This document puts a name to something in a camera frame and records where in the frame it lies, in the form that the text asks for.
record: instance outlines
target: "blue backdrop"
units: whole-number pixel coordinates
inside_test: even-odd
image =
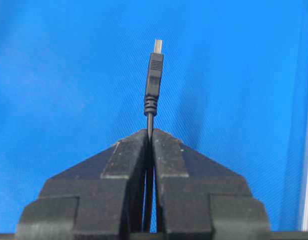
[[[0,232],[45,180],[146,126],[245,176],[295,230],[308,96],[308,0],[0,0]]]

